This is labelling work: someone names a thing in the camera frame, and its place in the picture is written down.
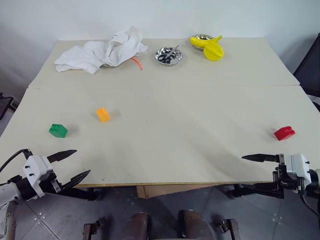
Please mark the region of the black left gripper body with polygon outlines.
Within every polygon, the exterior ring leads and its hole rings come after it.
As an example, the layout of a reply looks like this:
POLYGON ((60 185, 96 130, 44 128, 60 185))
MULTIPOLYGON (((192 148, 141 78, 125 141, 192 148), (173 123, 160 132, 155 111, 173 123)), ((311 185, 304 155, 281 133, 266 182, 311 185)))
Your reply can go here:
POLYGON ((53 170, 40 177, 40 189, 44 193, 58 194, 66 188, 57 180, 57 175, 53 170))

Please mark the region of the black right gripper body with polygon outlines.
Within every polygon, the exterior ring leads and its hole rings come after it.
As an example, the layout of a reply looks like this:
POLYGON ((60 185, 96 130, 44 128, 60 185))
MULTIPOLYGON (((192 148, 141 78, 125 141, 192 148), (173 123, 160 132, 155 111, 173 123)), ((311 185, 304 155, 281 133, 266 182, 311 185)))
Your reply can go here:
POLYGON ((303 163, 300 157, 279 154, 278 167, 272 173, 273 183, 280 189, 303 195, 303 163))

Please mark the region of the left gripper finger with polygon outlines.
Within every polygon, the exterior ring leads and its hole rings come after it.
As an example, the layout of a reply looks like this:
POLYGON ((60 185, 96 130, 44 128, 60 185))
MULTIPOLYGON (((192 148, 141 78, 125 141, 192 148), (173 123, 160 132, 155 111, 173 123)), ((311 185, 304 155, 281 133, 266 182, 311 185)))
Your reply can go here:
POLYGON ((76 152, 77 152, 77 150, 75 150, 75 149, 60 151, 60 152, 57 152, 57 153, 54 153, 54 154, 48 156, 47 159, 50 163, 59 162, 59 161, 62 161, 64 159, 68 158, 69 156, 71 156, 72 154, 74 154, 76 152))
POLYGON ((66 190, 73 188, 74 186, 78 185, 90 172, 90 170, 86 170, 72 177, 69 182, 61 186, 61 189, 66 190))

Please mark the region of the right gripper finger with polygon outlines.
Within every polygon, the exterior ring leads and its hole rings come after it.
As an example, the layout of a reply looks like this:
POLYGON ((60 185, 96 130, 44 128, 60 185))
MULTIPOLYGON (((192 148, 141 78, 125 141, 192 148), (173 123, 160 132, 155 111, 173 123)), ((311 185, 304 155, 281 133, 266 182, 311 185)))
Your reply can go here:
POLYGON ((279 155, 272 155, 272 154, 250 154, 250 155, 245 155, 241 157, 242 159, 253 161, 253 162, 279 162, 279 155))
POLYGON ((283 199, 284 189, 278 188, 274 183, 235 184, 233 197, 259 194, 263 196, 283 199))

